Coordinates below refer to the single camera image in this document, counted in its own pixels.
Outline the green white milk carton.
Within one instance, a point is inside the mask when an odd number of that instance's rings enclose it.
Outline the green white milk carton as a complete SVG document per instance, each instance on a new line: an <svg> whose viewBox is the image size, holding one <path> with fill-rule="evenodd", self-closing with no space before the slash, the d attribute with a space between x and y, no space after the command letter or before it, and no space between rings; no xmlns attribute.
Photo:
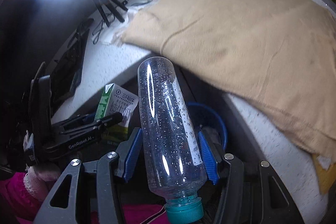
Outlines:
<svg viewBox="0 0 336 224"><path fill-rule="evenodd" d="M138 96L117 84L105 85L98 104L95 120L105 118L113 113L121 113L122 121L108 127L102 138L107 143L120 143L127 140L128 126L135 108L139 102Z"/></svg>

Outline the clear plastic bottle teal cap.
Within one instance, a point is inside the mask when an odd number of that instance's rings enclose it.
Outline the clear plastic bottle teal cap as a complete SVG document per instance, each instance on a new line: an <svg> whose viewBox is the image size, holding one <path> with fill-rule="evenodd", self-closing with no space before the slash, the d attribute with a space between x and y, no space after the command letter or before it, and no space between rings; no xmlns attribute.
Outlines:
<svg viewBox="0 0 336 224"><path fill-rule="evenodd" d="M151 57L139 65L138 95L149 189L165 199L169 223L197 222L207 174L170 60Z"/></svg>

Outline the blue trash basket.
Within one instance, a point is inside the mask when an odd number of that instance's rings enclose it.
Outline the blue trash basket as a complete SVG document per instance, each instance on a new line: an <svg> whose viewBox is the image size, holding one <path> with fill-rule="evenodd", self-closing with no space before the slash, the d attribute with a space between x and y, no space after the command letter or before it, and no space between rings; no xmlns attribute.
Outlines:
<svg viewBox="0 0 336 224"><path fill-rule="evenodd" d="M215 129L218 133L222 149L226 150L228 134L221 116L209 106L198 102L188 102L187 109L194 129L196 131L200 131L203 127Z"/></svg>

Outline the black tablet device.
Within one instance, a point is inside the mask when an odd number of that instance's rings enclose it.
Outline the black tablet device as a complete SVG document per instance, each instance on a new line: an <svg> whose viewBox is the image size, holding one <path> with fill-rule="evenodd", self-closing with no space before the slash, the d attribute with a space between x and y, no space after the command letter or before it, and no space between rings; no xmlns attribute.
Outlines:
<svg viewBox="0 0 336 224"><path fill-rule="evenodd" d="M74 96L76 88L81 83L85 49L93 22L94 19L88 18L78 25L76 32L68 42L67 50L51 73L51 110L53 113L64 101Z"/></svg>

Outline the tan towel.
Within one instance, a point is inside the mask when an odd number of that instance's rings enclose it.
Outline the tan towel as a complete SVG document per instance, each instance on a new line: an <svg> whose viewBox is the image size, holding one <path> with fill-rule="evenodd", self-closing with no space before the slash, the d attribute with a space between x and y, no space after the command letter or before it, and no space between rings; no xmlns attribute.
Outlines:
<svg viewBox="0 0 336 224"><path fill-rule="evenodd" d="M159 0L121 37L262 111L335 159L335 18L311 0Z"/></svg>

